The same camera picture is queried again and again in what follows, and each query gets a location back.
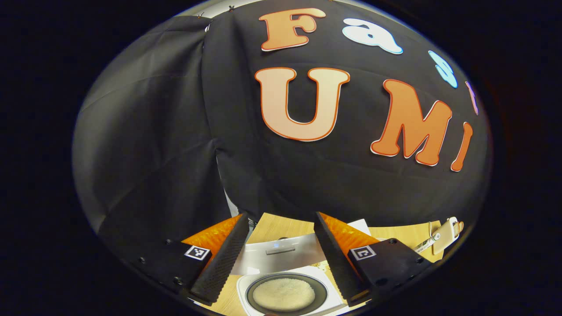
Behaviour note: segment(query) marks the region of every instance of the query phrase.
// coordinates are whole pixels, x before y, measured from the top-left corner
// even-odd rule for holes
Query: orange letter
[[[472,137],[472,126],[467,122],[463,124],[464,136],[463,143],[460,145],[459,154],[453,163],[451,164],[451,170],[459,172],[463,168],[464,157],[466,157],[466,152],[468,151],[468,145],[470,145],[470,138]]]
[[[297,76],[291,68],[266,68],[256,72],[261,85],[261,115],[265,125],[279,136],[303,142],[317,141],[332,132],[338,116],[339,90],[350,75],[340,69],[314,68],[309,78],[316,81],[316,113],[308,123],[297,122],[287,110],[289,82]]]
[[[293,15],[301,15],[298,19],[292,20]],[[268,40],[261,45],[261,50],[274,51],[276,49],[302,46],[309,42],[306,36],[297,35],[296,28],[301,28],[307,33],[316,30],[316,22],[310,16],[325,17],[322,10],[314,8],[304,8],[273,12],[260,17],[260,21],[265,21],[268,29]]]
[[[390,94],[390,109],[382,136],[371,144],[371,151],[383,156],[396,156],[400,151],[398,136],[403,132],[404,158],[408,159],[427,139],[424,147],[416,154],[420,164],[435,166],[447,132],[452,111],[445,103],[435,101],[423,118],[418,95],[412,86],[398,80],[388,79],[383,83]]]

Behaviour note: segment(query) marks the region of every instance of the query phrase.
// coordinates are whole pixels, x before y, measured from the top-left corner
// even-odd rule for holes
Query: blue letter
[[[453,69],[451,68],[451,66],[449,66],[449,64],[447,64],[447,62],[436,53],[429,51],[429,55],[431,56],[431,58],[433,58],[433,61],[435,61],[435,68],[437,68],[439,75],[443,77],[443,80],[448,82],[453,88],[456,89],[457,82],[455,76],[453,75]]]

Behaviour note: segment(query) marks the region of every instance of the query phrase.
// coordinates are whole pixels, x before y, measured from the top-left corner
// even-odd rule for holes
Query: rice
[[[253,292],[253,300],[263,308],[276,312],[293,312],[309,306],[315,298],[314,290],[298,279],[275,279],[260,284]]]

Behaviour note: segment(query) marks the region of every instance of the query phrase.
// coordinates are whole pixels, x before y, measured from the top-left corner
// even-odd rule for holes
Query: letter m
[[[371,144],[377,155],[396,156],[400,152],[398,137],[403,132],[404,158],[408,159],[425,141],[415,160],[420,164],[435,166],[452,111],[445,103],[436,101],[426,117],[415,89],[402,81],[388,79],[383,83],[390,94],[390,109],[384,131],[379,140]]]

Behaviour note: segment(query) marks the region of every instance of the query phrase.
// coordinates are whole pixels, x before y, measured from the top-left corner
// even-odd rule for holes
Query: wooden table
[[[439,221],[435,221],[432,222],[431,226],[432,232],[434,232],[441,226],[441,223]],[[373,237],[397,238],[406,246],[413,248],[429,238],[429,223],[396,227],[369,227],[369,231]],[[247,243],[273,241],[278,240],[281,237],[292,238],[311,233],[314,233],[314,223],[312,222],[304,222],[302,220],[295,220],[264,213],[256,228],[250,235]],[[435,262],[443,258],[443,252],[438,255],[434,255],[431,250],[425,250],[421,253],[421,256],[431,262]],[[326,276],[334,284],[334,287],[337,288],[329,266],[327,266],[326,269]],[[244,312],[244,309],[242,308],[242,304],[238,298],[238,292],[236,290],[236,282],[240,277],[241,276],[230,275],[219,295],[218,301],[212,306],[202,306],[228,316],[246,316],[246,312]],[[350,309],[356,309],[363,305],[365,305],[365,303],[353,306]]]

